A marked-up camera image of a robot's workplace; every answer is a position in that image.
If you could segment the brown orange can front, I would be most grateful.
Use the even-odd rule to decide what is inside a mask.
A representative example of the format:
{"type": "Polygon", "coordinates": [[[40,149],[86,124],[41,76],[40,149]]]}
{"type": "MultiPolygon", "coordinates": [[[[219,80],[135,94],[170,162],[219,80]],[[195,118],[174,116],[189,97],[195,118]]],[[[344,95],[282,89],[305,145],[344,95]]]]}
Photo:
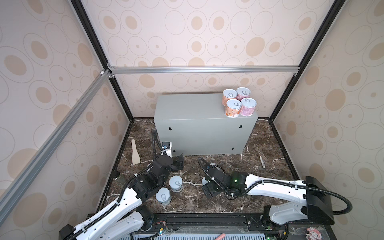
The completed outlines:
{"type": "Polygon", "coordinates": [[[226,104],[226,116],[229,118],[237,118],[240,114],[242,103],[237,99],[230,99],[226,104]]]}

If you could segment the pink can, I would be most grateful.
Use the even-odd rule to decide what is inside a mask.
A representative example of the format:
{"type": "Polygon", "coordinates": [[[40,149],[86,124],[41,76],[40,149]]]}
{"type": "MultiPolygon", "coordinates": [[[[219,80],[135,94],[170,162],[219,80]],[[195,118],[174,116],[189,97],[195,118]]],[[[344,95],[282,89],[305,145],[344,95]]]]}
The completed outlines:
{"type": "Polygon", "coordinates": [[[256,100],[252,98],[243,98],[241,100],[241,104],[242,104],[242,107],[241,107],[240,114],[244,117],[252,116],[257,106],[256,100]]]}
{"type": "Polygon", "coordinates": [[[241,101],[244,98],[248,98],[251,94],[251,90],[245,87],[239,87],[237,88],[237,97],[236,99],[241,101]]]}

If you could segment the brown orange can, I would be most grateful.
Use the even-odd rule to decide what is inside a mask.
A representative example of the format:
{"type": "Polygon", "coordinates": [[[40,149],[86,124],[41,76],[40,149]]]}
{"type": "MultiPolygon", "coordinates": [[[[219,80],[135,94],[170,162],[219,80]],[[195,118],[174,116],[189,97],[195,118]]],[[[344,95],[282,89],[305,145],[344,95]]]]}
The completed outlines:
{"type": "Polygon", "coordinates": [[[237,91],[234,89],[225,89],[223,91],[222,105],[227,106],[227,101],[231,99],[237,99],[237,91]]]}
{"type": "Polygon", "coordinates": [[[229,118],[237,118],[240,114],[242,103],[237,99],[230,99],[226,104],[226,116],[229,118]]]}

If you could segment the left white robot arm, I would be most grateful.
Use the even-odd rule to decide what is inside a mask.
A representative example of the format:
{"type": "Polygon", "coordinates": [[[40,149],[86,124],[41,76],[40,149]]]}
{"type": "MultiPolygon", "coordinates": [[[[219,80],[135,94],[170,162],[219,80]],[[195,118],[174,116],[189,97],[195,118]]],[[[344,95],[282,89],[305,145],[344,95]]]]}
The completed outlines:
{"type": "Polygon", "coordinates": [[[184,156],[168,155],[155,160],[123,186],[117,199],[88,220],[64,226],[60,240],[114,240],[138,230],[149,230],[153,214],[142,204],[164,187],[171,172],[184,168],[184,156]]]}

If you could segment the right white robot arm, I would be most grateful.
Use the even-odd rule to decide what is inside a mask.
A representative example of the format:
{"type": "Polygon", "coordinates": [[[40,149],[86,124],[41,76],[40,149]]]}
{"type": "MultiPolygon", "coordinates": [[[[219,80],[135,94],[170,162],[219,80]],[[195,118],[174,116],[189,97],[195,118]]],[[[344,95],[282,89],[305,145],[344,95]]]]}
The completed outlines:
{"type": "Polygon", "coordinates": [[[233,199],[266,196],[285,200],[285,204],[264,207],[264,224],[283,225],[287,222],[309,220],[320,225],[334,225],[336,215],[352,211],[352,203],[344,196],[326,190],[314,177],[305,180],[284,181],[262,178],[245,172],[225,173],[224,169],[200,159],[205,177],[202,190],[211,199],[220,193],[233,199]]]}

